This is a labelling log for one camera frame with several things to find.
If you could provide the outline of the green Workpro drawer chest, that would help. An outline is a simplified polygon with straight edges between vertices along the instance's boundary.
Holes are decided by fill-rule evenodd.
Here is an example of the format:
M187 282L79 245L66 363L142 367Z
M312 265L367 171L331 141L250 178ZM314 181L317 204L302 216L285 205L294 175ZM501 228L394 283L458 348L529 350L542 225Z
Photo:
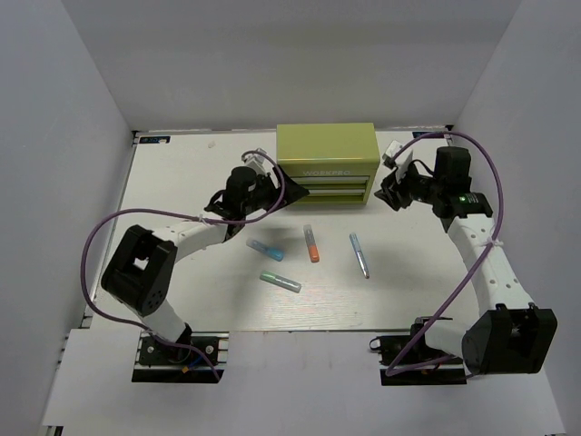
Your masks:
M379 169L372 123L280 124L276 157L281 169L310 191L311 204L365 204Z

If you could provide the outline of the orange cap highlighter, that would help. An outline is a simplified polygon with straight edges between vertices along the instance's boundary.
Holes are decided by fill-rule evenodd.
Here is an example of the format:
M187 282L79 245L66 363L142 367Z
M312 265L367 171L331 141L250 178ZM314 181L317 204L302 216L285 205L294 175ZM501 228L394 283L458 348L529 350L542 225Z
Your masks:
M307 245L310 261L312 263L318 263L320 261L320 254L314 238L312 227L309 224L305 224L303 226L303 233L305 236L305 242Z

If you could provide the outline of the blue cap highlighter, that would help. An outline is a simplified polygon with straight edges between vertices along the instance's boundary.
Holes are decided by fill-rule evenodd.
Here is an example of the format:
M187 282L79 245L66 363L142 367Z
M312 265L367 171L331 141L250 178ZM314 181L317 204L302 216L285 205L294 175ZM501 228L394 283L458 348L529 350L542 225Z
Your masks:
M254 251L261 253L276 262L281 262L284 258L284 252L277 248L271 247L265 243L261 243L255 239L248 239L246 245Z

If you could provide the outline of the green cap highlighter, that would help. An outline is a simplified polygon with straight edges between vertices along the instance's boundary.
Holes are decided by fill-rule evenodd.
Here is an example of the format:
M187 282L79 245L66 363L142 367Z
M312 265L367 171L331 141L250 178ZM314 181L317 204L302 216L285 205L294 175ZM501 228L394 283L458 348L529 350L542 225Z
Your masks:
M299 293L301 290L301 284L295 282L291 279L278 275L274 272L262 271L260 274L260 279L264 282L276 285L282 289Z

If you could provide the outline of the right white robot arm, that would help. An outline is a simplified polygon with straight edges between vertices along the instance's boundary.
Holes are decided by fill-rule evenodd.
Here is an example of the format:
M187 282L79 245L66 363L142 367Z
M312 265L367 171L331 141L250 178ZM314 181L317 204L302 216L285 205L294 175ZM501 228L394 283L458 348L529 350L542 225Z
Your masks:
M496 237L500 214L483 193L471 189L469 151L439 147L432 172L417 169L413 153L394 141L383 154L391 170L377 198L398 211L414 202L431 206L468 270L478 302L478 319L470 326L443 311L418 318L408 343L387 360L388 376L461 359L474 375L537 373L556 333L557 319L525 291Z

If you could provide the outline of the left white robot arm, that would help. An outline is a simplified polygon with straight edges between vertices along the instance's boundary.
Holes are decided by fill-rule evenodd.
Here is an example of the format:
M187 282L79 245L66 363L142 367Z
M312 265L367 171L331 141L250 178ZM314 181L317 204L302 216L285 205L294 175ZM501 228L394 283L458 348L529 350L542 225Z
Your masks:
M215 193L204 208L215 213L217 223L200 218L158 230L129 227L105 268L101 287L135 313L146 329L161 338L161 352L171 362L183 362L192 351L191 327L167 301L174 266L211 245L236 236L248 215L277 211L310 191L283 173L275 186L271 175L252 166L231 171L225 188Z

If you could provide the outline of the blue silver pen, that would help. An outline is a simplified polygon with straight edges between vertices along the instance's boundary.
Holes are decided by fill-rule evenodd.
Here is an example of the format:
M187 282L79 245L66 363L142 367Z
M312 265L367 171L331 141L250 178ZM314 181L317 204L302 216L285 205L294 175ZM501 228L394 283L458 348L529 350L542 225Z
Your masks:
M364 257L364 254L363 254L361 245L359 243L359 239L358 239L357 234L355 234L355 233L350 234L350 242L351 242L352 248L354 250L355 256L357 258L359 268L363 274L363 277L365 279L369 279L369 267L368 267L367 261Z

